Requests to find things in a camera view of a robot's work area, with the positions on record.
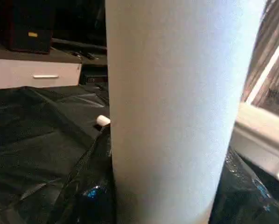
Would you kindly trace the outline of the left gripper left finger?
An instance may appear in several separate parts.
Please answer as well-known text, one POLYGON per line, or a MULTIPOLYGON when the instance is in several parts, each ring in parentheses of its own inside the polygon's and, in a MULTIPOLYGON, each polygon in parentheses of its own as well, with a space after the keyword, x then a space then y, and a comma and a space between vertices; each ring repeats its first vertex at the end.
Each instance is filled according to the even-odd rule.
POLYGON ((71 170, 48 217, 49 224, 114 224, 116 196, 111 130, 101 129, 71 170))

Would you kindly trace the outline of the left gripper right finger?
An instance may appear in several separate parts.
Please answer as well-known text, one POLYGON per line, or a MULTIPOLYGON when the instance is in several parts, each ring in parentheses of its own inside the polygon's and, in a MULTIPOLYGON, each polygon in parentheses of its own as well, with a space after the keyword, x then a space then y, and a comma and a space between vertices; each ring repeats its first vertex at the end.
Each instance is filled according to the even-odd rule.
POLYGON ((279 205, 231 148, 226 154, 210 224, 279 224, 279 205))

